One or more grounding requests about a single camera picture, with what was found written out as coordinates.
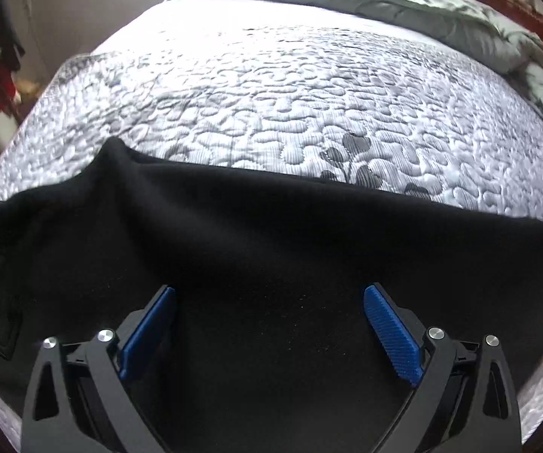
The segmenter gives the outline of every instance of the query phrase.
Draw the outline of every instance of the white quilted mattress cover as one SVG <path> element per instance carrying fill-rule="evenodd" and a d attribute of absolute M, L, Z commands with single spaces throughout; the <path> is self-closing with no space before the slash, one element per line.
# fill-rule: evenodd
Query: white quilted mattress cover
<path fill-rule="evenodd" d="M 406 29 L 321 8 L 177 0 L 65 63 L 0 159 L 0 199 L 106 138 L 177 161 L 324 177 L 543 220 L 543 122 L 506 81 Z M 519 393 L 543 419 L 543 361 Z M 21 421 L 0 400 L 19 449 Z"/>

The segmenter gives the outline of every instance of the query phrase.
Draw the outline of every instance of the metal screw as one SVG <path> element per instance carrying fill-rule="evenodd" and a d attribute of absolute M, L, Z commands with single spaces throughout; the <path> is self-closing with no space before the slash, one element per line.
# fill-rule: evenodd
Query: metal screw
<path fill-rule="evenodd" d="M 430 329 L 428 329 L 428 336 L 431 339 L 440 341 L 442 338 L 445 337 L 445 332 L 442 331 L 439 327 L 431 327 Z"/>
<path fill-rule="evenodd" d="M 103 330 L 100 330 L 97 334 L 97 340 L 101 342 L 109 342 L 114 338 L 114 331 L 110 330 L 109 328 L 105 328 Z"/>
<path fill-rule="evenodd" d="M 491 347 L 496 347 L 500 343 L 500 340 L 495 335 L 488 335 L 485 337 L 485 342 Z"/>
<path fill-rule="evenodd" d="M 43 347 L 45 349 L 53 349 L 58 344 L 58 340 L 55 337 L 48 337 L 43 341 Z"/>

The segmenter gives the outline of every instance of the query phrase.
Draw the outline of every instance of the green comforter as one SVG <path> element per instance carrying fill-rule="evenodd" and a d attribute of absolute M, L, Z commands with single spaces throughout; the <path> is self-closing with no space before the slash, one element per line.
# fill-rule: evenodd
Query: green comforter
<path fill-rule="evenodd" d="M 543 43 L 475 0 L 272 0 L 336 10 L 411 29 L 504 75 L 543 116 Z"/>

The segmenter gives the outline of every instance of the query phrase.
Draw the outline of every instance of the blue textured pad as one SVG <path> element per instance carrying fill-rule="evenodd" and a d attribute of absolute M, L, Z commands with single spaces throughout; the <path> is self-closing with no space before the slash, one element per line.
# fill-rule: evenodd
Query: blue textured pad
<path fill-rule="evenodd" d="M 364 311 L 397 375 L 417 387 L 423 374 L 420 348 L 376 286 L 364 293 Z"/>
<path fill-rule="evenodd" d="M 124 382 L 138 380 L 175 318 L 175 290 L 167 287 L 118 353 L 118 375 Z"/>

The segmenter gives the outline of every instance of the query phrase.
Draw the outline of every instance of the quilted stitching pattern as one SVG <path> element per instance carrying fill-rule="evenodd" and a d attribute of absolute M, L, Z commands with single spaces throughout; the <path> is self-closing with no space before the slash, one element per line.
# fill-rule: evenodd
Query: quilted stitching pattern
<path fill-rule="evenodd" d="M 321 177 L 543 219 L 543 123 L 456 52 L 278 27 L 76 57 L 0 161 L 0 199 L 60 182 L 109 136 L 168 160 Z"/>

